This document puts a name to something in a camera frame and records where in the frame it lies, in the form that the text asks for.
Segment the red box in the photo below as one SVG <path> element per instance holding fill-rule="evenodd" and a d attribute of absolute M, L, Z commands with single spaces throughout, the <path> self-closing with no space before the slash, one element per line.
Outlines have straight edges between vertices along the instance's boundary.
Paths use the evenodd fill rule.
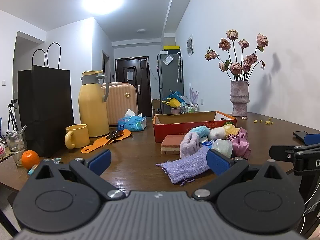
<path fill-rule="evenodd" d="M 167 135 L 187 134 L 192 128 L 205 125 L 213 129 L 227 123 L 236 126 L 237 119 L 219 111 L 185 113 L 185 114 L 156 114 L 153 119 L 153 131 L 156 143 L 161 143 Z"/>

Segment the orange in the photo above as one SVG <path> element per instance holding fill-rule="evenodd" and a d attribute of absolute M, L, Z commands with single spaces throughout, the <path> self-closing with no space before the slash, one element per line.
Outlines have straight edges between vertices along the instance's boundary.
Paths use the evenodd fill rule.
<path fill-rule="evenodd" d="M 35 151 L 25 151 L 21 157 L 22 166 L 30 170 L 34 165 L 40 163 L 40 158 Z"/>

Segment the blue gripper pad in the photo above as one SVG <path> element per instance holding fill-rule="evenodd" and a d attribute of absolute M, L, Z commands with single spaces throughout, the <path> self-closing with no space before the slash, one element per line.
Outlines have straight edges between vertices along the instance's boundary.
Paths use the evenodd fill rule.
<path fill-rule="evenodd" d="M 233 161 L 214 149 L 207 152 L 207 165 L 218 176 L 233 165 Z"/>
<path fill-rule="evenodd" d="M 94 160 L 92 160 L 88 168 L 90 171 L 93 171 L 95 174 L 100 176 L 111 164 L 111 152 L 110 150 L 106 150 L 101 155 L 97 156 Z"/>
<path fill-rule="evenodd" d="M 314 133 L 314 134 L 306 134 L 304 137 L 304 143 L 306 145 L 312 145 L 320 143 L 320 133 Z"/>

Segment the thermos lid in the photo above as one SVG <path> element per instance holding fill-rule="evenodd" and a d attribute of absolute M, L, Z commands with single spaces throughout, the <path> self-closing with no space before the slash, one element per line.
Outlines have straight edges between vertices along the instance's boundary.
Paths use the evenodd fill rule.
<path fill-rule="evenodd" d="M 87 76 L 87 75 L 95 75 L 95 74 L 98 74 L 98 73 L 103 73 L 103 70 L 100 70 L 100 71 L 94 71 L 94 70 L 89 70 L 89 71 L 84 71 L 82 73 L 82 76 Z"/>

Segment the floor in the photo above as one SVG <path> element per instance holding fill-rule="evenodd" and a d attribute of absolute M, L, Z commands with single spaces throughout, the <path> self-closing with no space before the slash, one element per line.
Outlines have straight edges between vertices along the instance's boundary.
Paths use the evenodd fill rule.
<path fill-rule="evenodd" d="M 20 231 L 20 228 L 18 226 L 18 222 L 15 219 L 13 215 L 13 210 L 7 201 L 7 197 L 11 194 L 11 191 L 0 187 L 0 208 L 3 211 L 3 213 L 6 215 L 6 217 L 10 220 L 10 222 L 14 225 L 14 227 Z M 0 239 L 1 240 L 9 240 L 12 237 L 8 234 L 8 232 L 4 229 L 4 227 L 0 224 Z"/>

